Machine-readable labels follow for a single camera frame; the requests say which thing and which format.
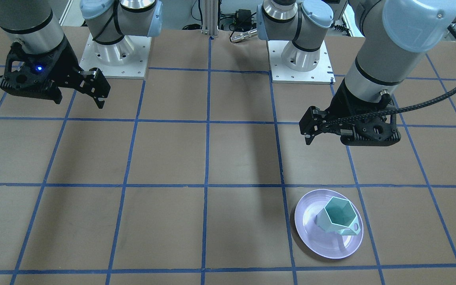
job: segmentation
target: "purple plate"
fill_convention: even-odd
[[[316,225],[315,218],[331,197],[347,199],[328,189],[313,190],[304,195],[295,208],[295,227],[302,241],[312,251],[326,258],[340,259],[352,255],[362,244],[363,222],[358,209],[351,203],[360,221],[360,233],[342,236],[336,232],[323,231]]]

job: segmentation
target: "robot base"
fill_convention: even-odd
[[[150,43],[152,38],[146,36],[129,36],[135,45],[131,60],[125,65],[106,65],[98,60],[95,53],[93,36],[89,34],[80,66],[84,70],[98,67],[106,78],[145,79],[147,62],[149,59]]]
[[[325,42],[321,44],[321,58],[318,66],[309,72],[298,72],[287,67],[281,54],[288,44],[287,40],[269,40],[268,58],[272,70],[272,82],[275,83],[306,83],[306,84],[330,84],[335,82],[330,57],[326,50]]]

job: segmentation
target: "teal mug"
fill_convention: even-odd
[[[332,197],[316,215],[316,225],[322,230],[340,235],[360,233],[358,215],[348,199]]]

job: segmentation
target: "gray floor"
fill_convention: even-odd
[[[65,32],[81,56],[89,31]],[[165,30],[147,80],[110,80],[103,110],[67,89],[61,105],[0,90],[0,284],[456,285],[456,96],[403,114],[389,148],[299,134],[362,43],[327,38],[332,88],[271,83],[263,41]],[[0,30],[0,74],[9,44]],[[454,85],[443,42],[395,95]],[[362,213],[348,258],[295,231],[296,203],[319,188]]]

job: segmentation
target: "light blue joint cap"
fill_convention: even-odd
[[[81,0],[80,11],[85,20],[91,20],[105,13],[113,4],[114,0]]]
[[[302,11],[306,18],[324,29],[333,23],[332,8],[322,0],[305,0],[302,2]]]
[[[149,33],[147,36],[159,36],[161,34],[161,27],[163,26],[163,17],[161,13],[163,3],[159,0],[156,1],[156,6],[154,7],[154,15],[152,15],[152,21],[150,22]]]
[[[393,42],[410,52],[426,52],[443,38],[456,18],[456,0],[391,0],[383,26]]]
[[[256,28],[258,29],[258,38],[260,40],[268,40],[268,35],[266,34],[265,21],[263,19],[263,10],[261,9],[261,4],[258,5],[256,11]]]

